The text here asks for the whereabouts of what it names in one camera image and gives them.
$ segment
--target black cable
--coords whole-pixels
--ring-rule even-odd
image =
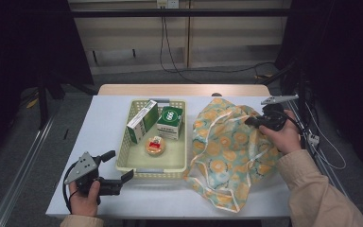
[[[78,189],[77,189],[75,192],[73,192],[73,193],[72,193],[72,195],[70,195],[70,196],[69,196],[69,202],[70,202],[70,200],[72,199],[72,197],[73,197],[73,196],[74,196],[77,192],[78,192]]]
[[[282,112],[278,112],[278,111],[267,111],[267,113],[275,113],[275,114],[280,114],[282,116],[284,116],[285,118],[287,118],[289,121],[291,121],[299,130],[299,135],[303,136],[303,132],[305,131],[305,129],[302,129],[299,125],[299,122],[297,122],[296,120],[294,120],[293,118],[291,118],[289,115],[282,113]]]
[[[70,198],[73,196],[73,194],[67,198],[67,193],[66,193],[66,184],[64,183],[64,181],[66,181],[67,177],[69,176],[70,171],[76,166],[78,162],[73,163],[66,171],[66,173],[64,174],[63,177],[63,184],[62,184],[62,193],[63,193],[63,198],[64,198],[64,202],[66,203],[67,209],[70,211],[70,214],[72,214],[72,206],[70,205]]]
[[[257,79],[255,81],[255,84],[257,84],[257,81],[258,81],[258,71],[256,70],[256,67],[254,67],[254,72],[255,72],[255,78]]]
[[[175,71],[172,71],[172,70],[169,70],[169,69],[165,69],[164,68],[164,64],[162,62],[162,55],[163,55],[163,48],[164,48],[164,36],[166,37],[166,42],[167,42],[167,48],[168,48],[168,52],[169,52],[169,55],[170,55],[170,59],[172,60],[172,64],[173,64],[173,67],[175,68]],[[248,70],[251,70],[251,69],[254,69],[255,72],[256,72],[256,68],[258,66],[261,66],[261,65],[265,65],[265,64],[274,64],[274,62],[270,62],[270,61],[267,61],[267,62],[260,62],[260,63],[257,63],[255,64],[254,66],[251,66],[251,67],[248,67],[248,68],[244,68],[244,69],[237,69],[237,70],[230,70],[230,71],[223,71],[223,70],[211,70],[211,69],[183,69],[183,70],[180,70],[176,67],[176,64],[173,60],[173,56],[172,56],[172,53],[171,53],[171,50],[170,50],[170,43],[169,43],[169,38],[168,38],[168,35],[167,35],[167,23],[166,23],[166,19],[165,17],[162,17],[162,40],[161,40],[161,53],[160,53],[160,63],[161,63],[161,67],[164,69],[165,72],[168,72],[168,73],[177,73],[179,74],[183,79],[186,79],[186,80],[189,80],[189,81],[192,81],[192,82],[195,82],[195,83],[199,83],[197,81],[194,81],[192,79],[187,79],[186,77],[184,77],[181,72],[210,72],[210,73],[238,73],[238,72],[244,72],[244,71],[248,71]]]
[[[176,67],[176,64],[175,62],[173,61],[173,56],[172,56],[172,52],[170,51],[170,43],[169,43],[169,39],[168,39],[168,36],[167,36],[167,24],[166,24],[166,19],[163,17],[162,18],[162,41],[161,41],[161,55],[160,55],[160,61],[161,61],[161,66],[162,68],[167,72],[167,70],[164,68],[164,65],[162,63],[162,49],[164,47],[164,33],[165,33],[165,36],[166,36],[166,41],[167,41],[167,49],[169,51],[169,55],[170,55],[170,59],[172,60],[172,63],[173,63],[173,67],[175,68],[176,72],[185,80],[188,80],[188,81],[191,81],[191,82],[194,82],[194,83],[197,83],[197,84],[200,84],[200,82],[197,82],[195,80],[192,80],[192,79],[188,79],[186,78],[185,76],[182,75],[182,73],[178,70],[178,68]]]
[[[320,117],[318,115],[318,111],[316,108],[316,98],[314,95],[314,92],[312,91],[312,89],[308,89],[308,98],[306,99],[306,104],[308,106],[308,108],[306,108],[306,110],[308,112],[314,112],[315,113],[315,117],[314,118],[310,118],[308,120],[308,126],[311,125],[311,122],[314,122],[316,125],[320,125]],[[318,129],[318,127],[315,128],[315,134],[318,135],[320,133],[320,130]]]

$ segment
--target electrical outlet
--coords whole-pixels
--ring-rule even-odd
[[[158,9],[167,9],[167,0],[157,0]]]
[[[179,0],[167,0],[167,8],[168,9],[178,9]]]
[[[316,146],[320,142],[320,137],[315,134],[308,134],[308,142]]]

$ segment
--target beige sleeve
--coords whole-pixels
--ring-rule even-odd
[[[86,216],[68,215],[60,227],[103,227],[104,221],[99,218]]]
[[[287,154],[277,167],[291,192],[293,226],[363,226],[361,212],[320,174],[307,150]]]

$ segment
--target black curtain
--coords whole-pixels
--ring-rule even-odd
[[[45,13],[30,13],[32,10]],[[93,79],[73,18],[49,14],[69,11],[66,0],[0,0],[0,143],[25,88],[47,84],[92,84]]]
[[[300,8],[308,7],[305,1],[293,4],[297,2],[303,3]],[[363,0],[330,3],[333,8],[325,14],[319,44],[305,53],[306,73],[321,104],[363,161]],[[300,32],[307,32],[305,24],[313,22],[293,19],[276,61],[280,67],[294,56],[295,45],[303,43]]]

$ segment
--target floral cloth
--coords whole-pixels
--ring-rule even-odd
[[[235,213],[245,205],[251,184],[274,170],[280,158],[265,135],[244,124],[251,115],[259,113],[223,98],[209,103],[194,123],[195,157],[184,172],[184,179],[203,198],[217,208]],[[195,166],[205,183],[190,176]]]

